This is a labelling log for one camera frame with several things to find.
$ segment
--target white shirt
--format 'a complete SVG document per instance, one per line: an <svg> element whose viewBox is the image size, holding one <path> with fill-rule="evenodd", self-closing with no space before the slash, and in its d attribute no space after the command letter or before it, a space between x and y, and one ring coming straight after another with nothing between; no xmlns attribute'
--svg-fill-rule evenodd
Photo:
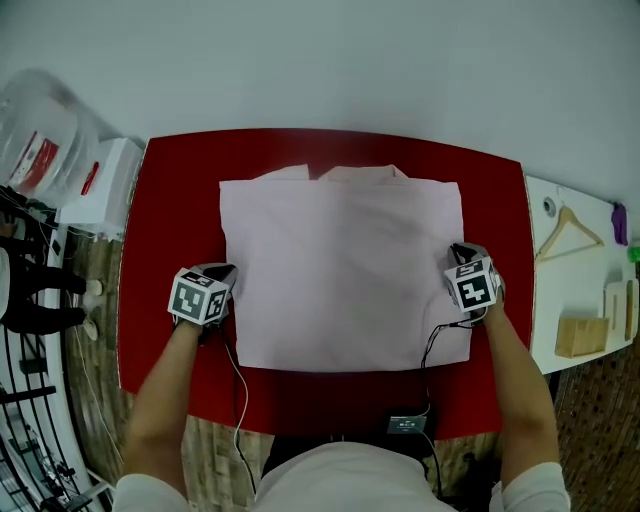
<svg viewBox="0 0 640 512"><path fill-rule="evenodd" d="M7 312L9 305L9 253L0 248L0 319Z"/></svg>
<svg viewBox="0 0 640 512"><path fill-rule="evenodd" d="M558 464L529 469L506 489L494 488L491 512L569 512ZM258 487L254 512L429 511L454 509L438 501L417 461L374 446L330 443L285 462ZM113 512L189 512L187 500L146 475L119 482Z"/></svg>

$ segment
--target clothes hanger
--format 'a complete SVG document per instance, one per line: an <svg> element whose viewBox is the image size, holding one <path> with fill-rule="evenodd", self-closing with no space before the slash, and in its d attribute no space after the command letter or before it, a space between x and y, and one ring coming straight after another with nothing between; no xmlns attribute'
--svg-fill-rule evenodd
<svg viewBox="0 0 640 512"><path fill-rule="evenodd" d="M573 224L577 227L582 233L587 235L591 240L593 240L593 244L585 245L584 247L578 247L577 249L571 249L569 251L562 252L560 254L554 254L553 256L547 256L553 244L556 243L556 240L562 233L562 230L565 228L567 224ZM587 249L592 249L594 247L604 247L604 242L602 239L596 235L593 231L591 231L588 227L586 227L582 222L578 220L576 214L573 213L573 210L568 206L562 206L560 208L560 213L558 215L558 225L553 230L547 241L542 245L538 254L536 255L535 263L539 265L545 261L555 260L557 258L563 258L565 256L569 256L571 254L576 254L578 252L586 251Z"/></svg>

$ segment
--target brown wood floor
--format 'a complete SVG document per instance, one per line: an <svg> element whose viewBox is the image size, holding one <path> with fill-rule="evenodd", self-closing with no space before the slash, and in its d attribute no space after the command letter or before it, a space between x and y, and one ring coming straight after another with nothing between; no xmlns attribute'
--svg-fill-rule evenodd
<svg viewBox="0 0 640 512"><path fill-rule="evenodd" d="M121 244L70 239L69 268L105 285L104 301L91 314L100 330L91 342L78 330L65 334L71 402L88 467L115 483L121 466L100 420L120 452L133 397L118 388L116 367L117 286ZM82 359L87 375L83 370ZM97 401L88 385L93 386ZM565 480L572 510L617 512L640 509L640 343L560 374L556 412ZM233 429L189 418L183 463L189 500L200 511L240 511L250 505L248 481L232 443ZM241 446L259 478L271 436L241 433ZM471 492L489 470L468 473L468 454L495 466L497 434L436 443L445 496ZM435 481L435 471L429 471Z"/></svg>

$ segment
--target person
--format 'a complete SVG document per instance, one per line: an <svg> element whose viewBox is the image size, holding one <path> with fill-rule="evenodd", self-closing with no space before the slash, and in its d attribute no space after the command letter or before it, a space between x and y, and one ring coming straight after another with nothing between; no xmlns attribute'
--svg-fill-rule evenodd
<svg viewBox="0 0 640 512"><path fill-rule="evenodd" d="M502 415L501 483L491 511L568 512L546 381L505 314L502 297L484 320ZM131 416L115 512L187 512L180 447L201 328L183 321L140 388ZM376 446L332 442L278 461L260 482L256 512L451 511L431 491L420 464Z"/></svg>
<svg viewBox="0 0 640 512"><path fill-rule="evenodd" d="M0 323L17 334L52 334L81 325L87 336L98 339L98 328L82 308L46 308L31 296L46 288L79 295L101 295L102 283L85 281L69 270L47 267L25 258L42 248L35 242L11 238L14 226L0 225Z"/></svg>

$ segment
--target white wall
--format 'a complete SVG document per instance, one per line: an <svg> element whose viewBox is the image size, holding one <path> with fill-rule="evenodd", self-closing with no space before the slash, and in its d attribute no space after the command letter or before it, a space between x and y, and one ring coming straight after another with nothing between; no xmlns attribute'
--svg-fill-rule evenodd
<svg viewBox="0 0 640 512"><path fill-rule="evenodd" d="M0 82L27 66L142 139L408 135L640 210L635 0L7 1Z"/></svg>

